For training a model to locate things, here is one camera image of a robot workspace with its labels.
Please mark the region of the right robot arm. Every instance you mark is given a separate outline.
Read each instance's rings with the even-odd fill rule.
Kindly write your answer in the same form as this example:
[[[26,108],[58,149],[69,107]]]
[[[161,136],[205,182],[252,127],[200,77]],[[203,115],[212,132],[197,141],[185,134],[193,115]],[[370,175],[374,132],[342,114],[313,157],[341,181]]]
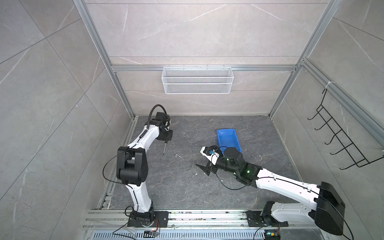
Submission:
[[[314,223],[329,234],[343,235],[346,205],[331,184],[308,184],[280,176],[246,162],[243,154],[235,147],[222,150],[213,145],[202,147],[200,153],[208,159],[205,166],[199,166],[207,175],[223,170],[232,173],[244,187],[272,191],[296,201],[294,204],[267,202],[261,213],[265,225]]]

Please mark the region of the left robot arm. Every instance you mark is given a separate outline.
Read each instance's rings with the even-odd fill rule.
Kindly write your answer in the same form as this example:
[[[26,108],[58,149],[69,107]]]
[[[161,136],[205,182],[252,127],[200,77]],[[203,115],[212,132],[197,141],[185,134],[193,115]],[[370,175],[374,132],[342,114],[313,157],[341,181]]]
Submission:
[[[128,146],[118,149],[116,176],[132,197],[134,206],[130,216],[144,227],[155,221],[153,201],[146,186],[149,174],[147,151],[155,140],[168,142],[172,139],[173,131],[169,126],[169,115],[158,112]]]

